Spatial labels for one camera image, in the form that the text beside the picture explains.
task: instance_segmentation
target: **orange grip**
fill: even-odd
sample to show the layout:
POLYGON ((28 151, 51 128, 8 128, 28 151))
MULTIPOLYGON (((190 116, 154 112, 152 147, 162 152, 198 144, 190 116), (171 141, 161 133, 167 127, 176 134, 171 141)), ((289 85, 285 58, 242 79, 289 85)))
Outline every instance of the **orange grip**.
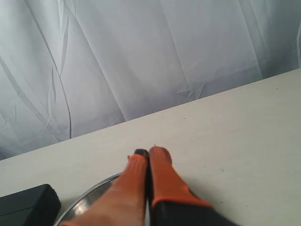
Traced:
POLYGON ((147 166, 145 156, 130 156, 126 169, 109 190, 87 212, 60 226, 143 226, 147 166))
POLYGON ((187 184, 172 167, 171 156, 163 147, 152 147, 149 151, 153 182, 154 207, 158 202, 170 201, 211 207, 211 204, 195 197, 187 184))

